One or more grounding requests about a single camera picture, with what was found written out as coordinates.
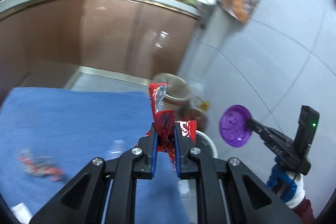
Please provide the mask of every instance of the purple lid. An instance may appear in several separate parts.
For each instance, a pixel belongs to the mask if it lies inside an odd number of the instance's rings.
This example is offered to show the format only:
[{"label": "purple lid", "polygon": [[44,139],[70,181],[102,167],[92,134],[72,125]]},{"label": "purple lid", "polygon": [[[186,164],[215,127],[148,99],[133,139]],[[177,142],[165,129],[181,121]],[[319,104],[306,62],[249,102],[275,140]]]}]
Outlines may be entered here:
[{"label": "purple lid", "polygon": [[225,110],[219,125],[223,140],[232,147],[246,144],[252,130],[245,126],[245,121],[251,118],[251,113],[241,105],[234,105]]}]

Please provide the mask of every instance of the blue cloth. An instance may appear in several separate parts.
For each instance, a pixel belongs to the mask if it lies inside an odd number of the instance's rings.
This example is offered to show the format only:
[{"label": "blue cloth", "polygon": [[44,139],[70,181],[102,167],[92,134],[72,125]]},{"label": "blue cloth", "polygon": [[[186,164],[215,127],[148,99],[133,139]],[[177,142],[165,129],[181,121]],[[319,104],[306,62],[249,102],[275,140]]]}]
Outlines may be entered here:
[{"label": "blue cloth", "polygon": [[[149,98],[141,92],[15,88],[0,114],[0,192],[9,207],[24,202],[35,214],[64,183],[26,174],[20,151],[52,156],[72,178],[94,157],[104,158],[113,141],[134,147],[151,123]],[[167,154],[159,153],[153,180],[137,182],[135,220],[188,223]]]}]

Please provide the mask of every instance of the floor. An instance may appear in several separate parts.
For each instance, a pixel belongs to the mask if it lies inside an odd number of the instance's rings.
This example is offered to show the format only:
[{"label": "floor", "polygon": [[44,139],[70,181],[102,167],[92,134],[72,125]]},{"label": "floor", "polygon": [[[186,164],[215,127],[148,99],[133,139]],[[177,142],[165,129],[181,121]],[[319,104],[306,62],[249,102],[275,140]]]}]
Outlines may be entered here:
[{"label": "floor", "polygon": [[[75,91],[93,91],[93,92],[130,92],[142,91],[148,94],[148,86],[136,84],[128,81],[122,81],[92,75],[88,73],[79,73],[76,79],[69,86],[69,89]],[[197,223],[197,201],[195,180],[179,181],[180,196],[191,223]]]},{"label": "floor", "polygon": [[129,92],[142,91],[148,94],[148,86],[127,81],[116,80],[98,75],[79,73],[70,86],[76,91],[103,91],[103,92]]}]

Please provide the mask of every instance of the blue and white glove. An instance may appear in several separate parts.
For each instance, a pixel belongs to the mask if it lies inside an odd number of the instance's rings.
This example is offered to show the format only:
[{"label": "blue and white glove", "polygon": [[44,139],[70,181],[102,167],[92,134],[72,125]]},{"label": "blue and white glove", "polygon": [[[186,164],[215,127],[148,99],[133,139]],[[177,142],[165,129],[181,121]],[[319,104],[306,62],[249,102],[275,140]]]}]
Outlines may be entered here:
[{"label": "blue and white glove", "polygon": [[283,181],[283,185],[277,195],[280,196],[280,198],[290,209],[298,206],[305,198],[305,190],[303,189],[303,175],[297,174],[295,180],[293,181],[294,177],[294,172],[284,171],[279,167],[278,164],[276,164],[273,166],[271,175],[266,184],[269,189],[272,189],[277,185],[278,178]]}]

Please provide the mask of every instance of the red candy wrapper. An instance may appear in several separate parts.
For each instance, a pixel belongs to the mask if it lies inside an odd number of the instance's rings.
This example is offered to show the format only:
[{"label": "red candy wrapper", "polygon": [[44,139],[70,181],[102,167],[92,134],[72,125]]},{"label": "red candy wrapper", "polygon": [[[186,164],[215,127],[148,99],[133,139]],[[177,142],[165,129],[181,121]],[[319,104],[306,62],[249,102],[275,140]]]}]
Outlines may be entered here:
[{"label": "red candy wrapper", "polygon": [[[173,110],[162,110],[163,99],[166,94],[167,83],[150,83],[149,92],[151,98],[151,107],[154,119],[154,125],[159,135],[159,146],[157,151],[167,152],[172,162],[175,163],[174,151],[174,126],[175,113]],[[196,140],[196,121],[178,121],[182,135]]]}]

